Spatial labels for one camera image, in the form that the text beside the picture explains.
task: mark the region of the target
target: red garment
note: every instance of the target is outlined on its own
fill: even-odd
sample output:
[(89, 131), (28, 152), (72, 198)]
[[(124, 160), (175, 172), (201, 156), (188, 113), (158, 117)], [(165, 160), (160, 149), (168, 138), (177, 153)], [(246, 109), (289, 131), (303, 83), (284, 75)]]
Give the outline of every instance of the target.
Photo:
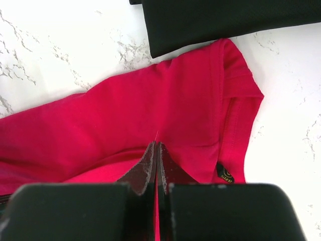
[(0, 195), (34, 182), (113, 182), (163, 142), (201, 183), (244, 183), (263, 95), (227, 39), (0, 119)]

